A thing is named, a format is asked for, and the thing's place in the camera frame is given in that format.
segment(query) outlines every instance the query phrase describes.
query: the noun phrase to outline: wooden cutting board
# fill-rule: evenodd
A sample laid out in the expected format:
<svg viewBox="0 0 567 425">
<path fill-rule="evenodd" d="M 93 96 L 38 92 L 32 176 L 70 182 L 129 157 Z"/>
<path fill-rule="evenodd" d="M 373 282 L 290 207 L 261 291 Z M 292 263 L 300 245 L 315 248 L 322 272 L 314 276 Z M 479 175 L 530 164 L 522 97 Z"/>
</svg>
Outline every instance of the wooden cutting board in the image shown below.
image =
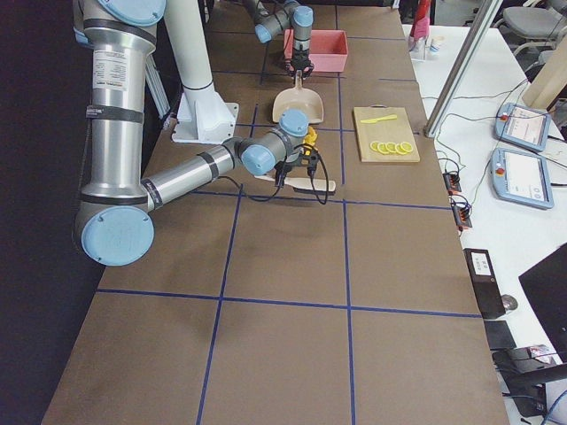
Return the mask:
<svg viewBox="0 0 567 425">
<path fill-rule="evenodd" d="M 358 148 L 362 162 L 385 162 L 385 163 L 406 163 L 419 162 L 419 152 L 417 151 L 416 140 L 409 125 L 408 115 L 405 108 L 376 108 L 376 107 L 355 107 L 354 125 Z M 362 123 L 362 120 L 385 117 L 387 115 L 397 115 L 396 120 L 378 121 L 373 124 Z M 406 155 L 393 153 L 384 155 L 370 149 L 372 142 L 408 142 L 414 148 Z"/>
</svg>

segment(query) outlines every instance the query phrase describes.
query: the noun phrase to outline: red plastic box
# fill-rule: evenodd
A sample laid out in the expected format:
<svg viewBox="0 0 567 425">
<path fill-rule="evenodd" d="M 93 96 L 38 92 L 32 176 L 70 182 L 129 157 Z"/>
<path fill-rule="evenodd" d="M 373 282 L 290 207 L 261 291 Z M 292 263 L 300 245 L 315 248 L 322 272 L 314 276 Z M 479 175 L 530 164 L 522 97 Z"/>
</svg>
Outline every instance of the red plastic box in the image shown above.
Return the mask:
<svg viewBox="0 0 567 425">
<path fill-rule="evenodd" d="M 291 59 L 293 30 L 286 29 L 283 36 L 284 55 Z M 314 29 L 311 31 L 309 58 L 316 73 L 340 73 L 345 69 L 348 47 L 346 32 L 336 29 Z"/>
</svg>

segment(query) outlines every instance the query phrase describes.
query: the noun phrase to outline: brown table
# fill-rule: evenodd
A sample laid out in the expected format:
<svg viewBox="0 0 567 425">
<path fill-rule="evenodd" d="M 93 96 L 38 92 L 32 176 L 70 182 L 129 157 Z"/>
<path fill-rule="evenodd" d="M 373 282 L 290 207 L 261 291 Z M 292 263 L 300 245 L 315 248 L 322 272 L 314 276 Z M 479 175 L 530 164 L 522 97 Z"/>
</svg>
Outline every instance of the brown table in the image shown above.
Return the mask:
<svg viewBox="0 0 567 425">
<path fill-rule="evenodd" d="M 348 35 L 345 71 L 307 82 L 337 195 L 322 206 L 285 188 L 258 204 L 217 181 L 154 212 L 151 250 L 106 269 L 44 425 L 508 423 L 432 140 L 416 135 L 416 165 L 359 160 L 354 106 L 425 123 L 399 16 L 314 9 L 315 28 Z M 283 44 L 258 44 L 230 3 L 206 38 L 237 135 L 263 134 L 291 84 Z M 147 174 L 206 148 L 170 136 Z"/>
</svg>

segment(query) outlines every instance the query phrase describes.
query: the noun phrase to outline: dustpan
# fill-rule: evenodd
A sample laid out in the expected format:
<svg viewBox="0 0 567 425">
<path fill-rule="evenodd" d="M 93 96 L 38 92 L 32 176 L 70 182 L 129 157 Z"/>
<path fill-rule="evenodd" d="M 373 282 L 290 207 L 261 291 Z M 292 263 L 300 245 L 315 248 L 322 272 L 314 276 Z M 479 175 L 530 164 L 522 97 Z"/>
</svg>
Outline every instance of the dustpan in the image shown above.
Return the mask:
<svg viewBox="0 0 567 425">
<path fill-rule="evenodd" d="M 310 89 L 303 88 L 301 71 L 295 73 L 295 84 L 293 89 L 287 89 L 276 96 L 272 120 L 279 122 L 282 114 L 288 109 L 299 109 L 306 114 L 309 124 L 322 122 L 322 100 L 321 97 Z"/>
</svg>

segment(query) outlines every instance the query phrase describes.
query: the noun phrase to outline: office chair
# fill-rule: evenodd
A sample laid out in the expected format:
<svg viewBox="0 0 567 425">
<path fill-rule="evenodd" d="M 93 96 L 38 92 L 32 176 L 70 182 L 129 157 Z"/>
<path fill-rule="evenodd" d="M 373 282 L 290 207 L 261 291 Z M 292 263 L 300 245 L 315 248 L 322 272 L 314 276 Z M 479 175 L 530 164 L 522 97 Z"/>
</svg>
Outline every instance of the office chair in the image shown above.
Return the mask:
<svg viewBox="0 0 567 425">
<path fill-rule="evenodd" d="M 526 42 L 514 50 L 514 56 L 528 47 L 555 49 L 557 40 L 567 32 L 567 0 L 548 0 L 546 9 L 534 7 L 540 0 L 528 0 L 524 6 L 508 7 L 494 27 L 505 25 Z"/>
</svg>

